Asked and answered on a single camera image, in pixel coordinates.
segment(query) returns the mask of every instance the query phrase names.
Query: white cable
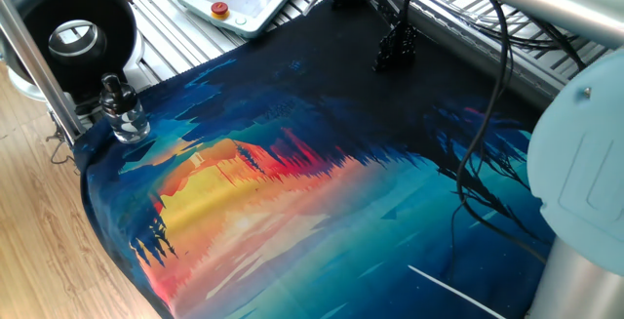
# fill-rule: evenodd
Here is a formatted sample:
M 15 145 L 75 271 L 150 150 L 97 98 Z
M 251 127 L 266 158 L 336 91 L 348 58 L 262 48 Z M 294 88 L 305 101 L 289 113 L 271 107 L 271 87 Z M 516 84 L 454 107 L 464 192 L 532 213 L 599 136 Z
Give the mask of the white cable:
M 317 2 L 319 2 L 319 0 L 311 0 L 310 1 L 310 4 L 307 7 L 305 7 L 305 9 L 302 12 L 304 17 L 307 16 L 308 13 L 310 13 L 310 11 L 312 10 L 312 7 L 314 7 Z
M 500 314 L 496 313 L 495 311 L 493 311 L 493 310 L 491 310 L 491 309 L 487 308 L 487 307 L 486 307 L 486 306 L 484 306 L 483 304 L 481 304 L 481 303 L 477 302 L 475 299 L 471 299 L 471 298 L 469 298 L 467 295 L 464 295 L 464 294 L 460 293 L 459 291 L 457 291 L 456 289 L 452 288 L 451 286 L 449 286 L 449 285 L 447 285 L 447 284 L 443 283 L 442 281 L 440 281 L 440 280 L 438 280 L 438 279 L 436 279 L 436 278 L 434 278 L 434 277 L 432 277 L 432 276 L 429 276 L 429 275 L 425 274 L 424 272 L 422 272 L 422 271 L 420 271 L 420 270 L 416 269 L 415 267 L 413 267 L 413 266 L 411 266 L 411 265 L 408 265 L 408 268 L 409 268 L 409 269 L 411 269 L 411 270 L 413 270 L 413 271 L 415 271 L 415 272 L 417 272 L 418 274 L 420 274 L 420 275 L 424 276 L 425 278 L 427 278 L 427 279 L 429 279 L 429 280 L 433 281 L 435 284 L 438 284 L 438 285 L 442 286 L 443 288 L 445 288 L 445 289 L 447 289 L 447 290 L 451 291 L 452 293 L 454 293 L 454 294 L 456 294 L 456 295 L 460 296 L 461 298 L 466 299 L 466 300 L 468 300 L 469 302 L 471 302 L 471 303 L 475 304 L 475 305 L 476 305 L 476 306 L 478 306 L 480 309 L 482 309 L 482 310 L 486 311 L 488 314 L 490 314 L 490 315 L 491 315 L 491 316 L 493 316 L 494 318 L 496 318 L 496 319 L 505 319 L 505 317 L 504 317 L 504 316 L 502 316 L 502 315 L 500 315 Z

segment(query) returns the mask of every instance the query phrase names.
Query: metal rail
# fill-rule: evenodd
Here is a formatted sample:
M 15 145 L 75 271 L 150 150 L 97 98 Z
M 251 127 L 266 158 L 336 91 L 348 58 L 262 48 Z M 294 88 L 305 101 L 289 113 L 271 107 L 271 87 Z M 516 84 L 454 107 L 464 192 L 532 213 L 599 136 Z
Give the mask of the metal rail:
M 85 129 L 11 0 L 0 0 L 0 28 L 73 144 Z

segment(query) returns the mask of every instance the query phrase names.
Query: spool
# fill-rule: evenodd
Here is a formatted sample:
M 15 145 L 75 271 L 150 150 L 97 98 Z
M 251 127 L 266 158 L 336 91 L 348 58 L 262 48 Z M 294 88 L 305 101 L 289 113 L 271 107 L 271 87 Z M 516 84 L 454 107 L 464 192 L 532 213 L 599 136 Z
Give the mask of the spool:
M 135 16 L 126 0 L 12 2 L 60 87 L 76 103 L 99 95 L 103 73 L 123 74 L 137 37 Z M 89 30 L 75 42 L 60 42 L 59 31 L 72 22 L 82 22 Z M 17 76 L 30 80 L 4 36 L 2 41 L 7 65 Z

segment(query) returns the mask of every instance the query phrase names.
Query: bottle cap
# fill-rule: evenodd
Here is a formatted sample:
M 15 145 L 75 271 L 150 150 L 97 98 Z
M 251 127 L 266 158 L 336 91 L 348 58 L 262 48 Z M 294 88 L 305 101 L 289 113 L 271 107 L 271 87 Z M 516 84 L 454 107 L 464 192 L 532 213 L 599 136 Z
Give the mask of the bottle cap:
M 117 74 L 106 73 L 101 77 L 104 89 L 99 96 L 102 109 L 111 115 L 122 115 L 137 106 L 137 92 L 132 86 L 119 81 Z

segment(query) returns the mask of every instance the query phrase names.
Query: gray metal surface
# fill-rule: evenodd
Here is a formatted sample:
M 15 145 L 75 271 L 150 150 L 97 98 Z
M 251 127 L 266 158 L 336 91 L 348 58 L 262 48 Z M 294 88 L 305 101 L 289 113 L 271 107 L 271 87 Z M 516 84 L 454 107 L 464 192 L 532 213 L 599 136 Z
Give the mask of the gray metal surface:
M 11 0 L 0 0 L 0 27 L 26 71 L 50 105 L 58 124 L 73 143 L 84 133 L 85 129 Z
M 557 238 L 527 319 L 624 318 L 624 278 Z
M 290 0 L 267 32 L 301 15 L 311 0 Z M 129 0 L 142 36 L 142 54 L 126 76 L 138 89 L 155 85 L 245 44 L 246 39 L 188 12 L 177 0 Z

